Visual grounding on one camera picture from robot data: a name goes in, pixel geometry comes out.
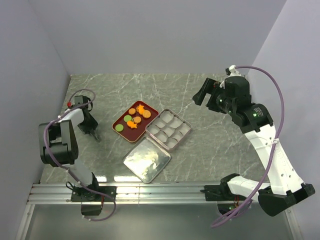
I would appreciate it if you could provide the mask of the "grey metal tongs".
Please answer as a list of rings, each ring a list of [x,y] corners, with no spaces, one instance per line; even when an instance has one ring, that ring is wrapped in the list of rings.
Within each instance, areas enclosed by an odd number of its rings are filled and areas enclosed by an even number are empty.
[[[90,131],[90,135],[99,143],[101,141],[101,138],[99,134],[95,130]]]

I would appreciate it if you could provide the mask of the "orange round cookie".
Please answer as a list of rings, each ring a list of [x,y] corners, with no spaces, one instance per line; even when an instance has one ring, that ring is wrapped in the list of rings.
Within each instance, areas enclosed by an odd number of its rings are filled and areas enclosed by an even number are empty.
[[[136,109],[135,109],[135,108],[130,108],[130,109],[128,110],[128,113],[129,113],[130,115],[133,115],[133,114],[136,113]]]

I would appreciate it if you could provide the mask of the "orange scalloped cookie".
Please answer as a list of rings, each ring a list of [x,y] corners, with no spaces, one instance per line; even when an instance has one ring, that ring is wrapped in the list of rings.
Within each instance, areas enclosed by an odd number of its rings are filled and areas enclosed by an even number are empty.
[[[135,116],[135,117],[132,118],[132,121],[135,124],[139,124],[142,121],[142,118],[140,116]]]

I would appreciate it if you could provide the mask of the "orange fish cookie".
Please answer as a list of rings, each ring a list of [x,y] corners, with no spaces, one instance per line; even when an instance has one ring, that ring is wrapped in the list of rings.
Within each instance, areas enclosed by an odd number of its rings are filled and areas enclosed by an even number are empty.
[[[143,115],[144,114],[144,111],[145,111],[145,107],[141,104],[139,104],[137,107],[136,107],[136,112],[140,115]]]

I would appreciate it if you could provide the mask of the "round waffle cookie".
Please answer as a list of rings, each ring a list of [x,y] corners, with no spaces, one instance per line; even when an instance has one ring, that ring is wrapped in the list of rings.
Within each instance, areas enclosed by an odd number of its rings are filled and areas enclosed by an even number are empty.
[[[151,117],[151,112],[149,110],[144,110],[143,113],[142,113],[142,116],[145,118],[145,119],[149,119]]]

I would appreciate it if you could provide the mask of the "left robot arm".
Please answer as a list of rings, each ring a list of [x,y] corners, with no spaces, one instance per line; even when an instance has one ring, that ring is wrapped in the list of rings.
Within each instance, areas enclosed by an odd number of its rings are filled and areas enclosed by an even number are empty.
[[[96,134],[98,122],[90,114],[92,100],[84,95],[74,97],[74,104],[68,108],[57,121],[42,123],[38,126],[39,152],[42,162],[52,167],[60,167],[73,179],[66,187],[74,196],[85,201],[95,201],[100,197],[98,180],[79,159],[79,148],[74,128],[99,140]]]

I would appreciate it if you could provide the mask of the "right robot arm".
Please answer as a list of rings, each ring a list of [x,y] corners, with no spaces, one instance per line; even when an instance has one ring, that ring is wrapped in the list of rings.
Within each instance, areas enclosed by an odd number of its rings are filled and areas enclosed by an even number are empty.
[[[245,200],[251,196],[267,215],[274,217],[315,194],[314,186],[305,183],[294,170],[267,108],[252,102],[250,83],[245,77],[229,76],[224,82],[207,78],[192,99],[199,106],[207,94],[210,98],[206,107],[231,116],[253,146],[269,179],[269,183],[259,184],[232,173],[222,178],[219,186],[204,186],[202,192],[207,201],[231,201],[236,197]]]

